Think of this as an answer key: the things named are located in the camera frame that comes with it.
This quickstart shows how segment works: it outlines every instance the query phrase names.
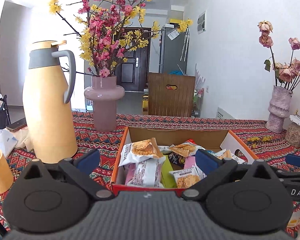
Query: jar with white lid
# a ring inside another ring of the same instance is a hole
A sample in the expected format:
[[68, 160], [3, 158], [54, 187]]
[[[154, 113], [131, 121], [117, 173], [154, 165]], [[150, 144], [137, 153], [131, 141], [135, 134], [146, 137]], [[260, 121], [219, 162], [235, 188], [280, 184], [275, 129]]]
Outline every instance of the jar with white lid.
[[300, 147], [300, 116], [290, 115], [292, 123], [287, 129], [285, 140], [295, 147]]

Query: tile floor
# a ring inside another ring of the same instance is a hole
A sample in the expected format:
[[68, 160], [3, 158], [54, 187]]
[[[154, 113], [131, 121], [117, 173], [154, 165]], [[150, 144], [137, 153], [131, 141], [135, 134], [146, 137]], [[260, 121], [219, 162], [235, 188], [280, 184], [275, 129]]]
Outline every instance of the tile floor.
[[[126, 92], [124, 97], [117, 101], [118, 114], [142, 114], [143, 93]], [[11, 123], [25, 117], [21, 106], [9, 106]]]

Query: refrigerator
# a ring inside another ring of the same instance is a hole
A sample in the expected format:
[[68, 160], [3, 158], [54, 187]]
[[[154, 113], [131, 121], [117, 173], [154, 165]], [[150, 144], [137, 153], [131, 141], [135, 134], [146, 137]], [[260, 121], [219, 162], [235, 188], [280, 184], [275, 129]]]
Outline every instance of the refrigerator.
[[[179, 35], [171, 40], [168, 36], [170, 33], [175, 31], [173, 28], [163, 27], [161, 34], [161, 44], [160, 44], [160, 63], [159, 63], [159, 73], [170, 73], [174, 70], [179, 70], [186, 74], [187, 70], [187, 53], [186, 53], [186, 32], [179, 33]], [[182, 60], [180, 61], [183, 46], [184, 52], [182, 55]]]

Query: green package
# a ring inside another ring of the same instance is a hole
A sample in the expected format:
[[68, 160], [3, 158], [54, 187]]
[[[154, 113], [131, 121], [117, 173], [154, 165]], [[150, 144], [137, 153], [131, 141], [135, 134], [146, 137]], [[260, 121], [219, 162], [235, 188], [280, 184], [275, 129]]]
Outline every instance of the green package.
[[174, 180], [174, 177], [169, 173], [169, 171], [173, 171], [173, 168], [171, 166], [168, 156], [165, 155], [165, 157], [166, 160], [162, 164], [161, 168], [161, 183], [165, 188], [176, 188], [177, 185]]

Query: table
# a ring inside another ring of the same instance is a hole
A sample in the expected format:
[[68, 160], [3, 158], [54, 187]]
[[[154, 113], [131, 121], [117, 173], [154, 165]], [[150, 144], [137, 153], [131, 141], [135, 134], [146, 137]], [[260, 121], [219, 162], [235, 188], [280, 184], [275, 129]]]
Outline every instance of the table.
[[[259, 158], [264, 159], [268, 164], [287, 171], [300, 171], [300, 168], [285, 163], [287, 154], [300, 155], [300, 149], [284, 140], [285, 131], [281, 134], [274, 134], [267, 130], [266, 121], [118, 114], [116, 130], [100, 133], [93, 129], [92, 113], [73, 112], [73, 118], [78, 143], [78, 151], [73, 158], [78, 158], [90, 149], [97, 148], [100, 151], [100, 166], [90, 174], [90, 177], [106, 188], [110, 188], [112, 170], [126, 126], [152, 129], [232, 130]], [[271, 141], [253, 145], [247, 140], [251, 137], [263, 138], [264, 136], [271, 136]], [[24, 167], [33, 158], [35, 158], [34, 152], [27, 152], [25, 148], [10, 153], [7, 161], [14, 179], [18, 178]], [[7, 193], [0, 194], [0, 222], [6, 228], [8, 225], [2, 215], [2, 202]], [[299, 210], [300, 203], [294, 204], [295, 210]]]

